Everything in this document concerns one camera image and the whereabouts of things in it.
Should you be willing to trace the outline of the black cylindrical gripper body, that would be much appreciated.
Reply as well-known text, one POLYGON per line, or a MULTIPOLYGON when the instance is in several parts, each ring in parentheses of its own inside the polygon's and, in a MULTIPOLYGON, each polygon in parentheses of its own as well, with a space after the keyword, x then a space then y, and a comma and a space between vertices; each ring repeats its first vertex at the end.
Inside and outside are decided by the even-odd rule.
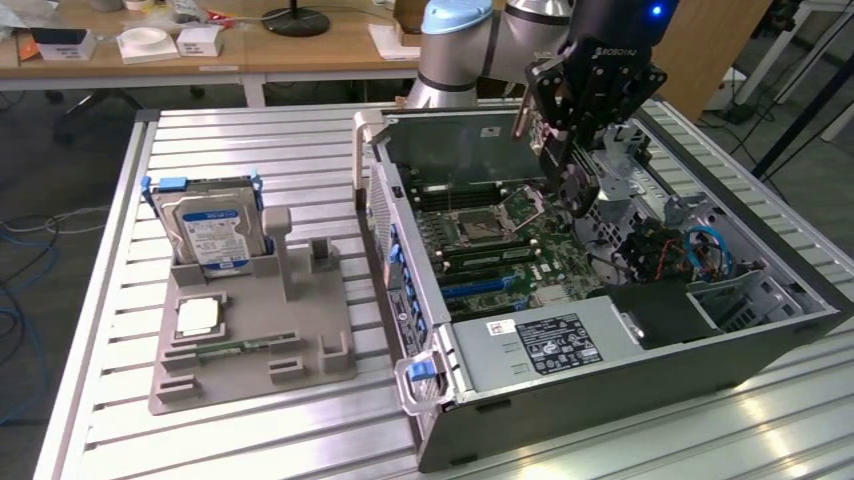
POLYGON ((592 60, 651 61, 672 20, 676 1, 584 0, 573 3, 564 64, 579 68, 592 60))

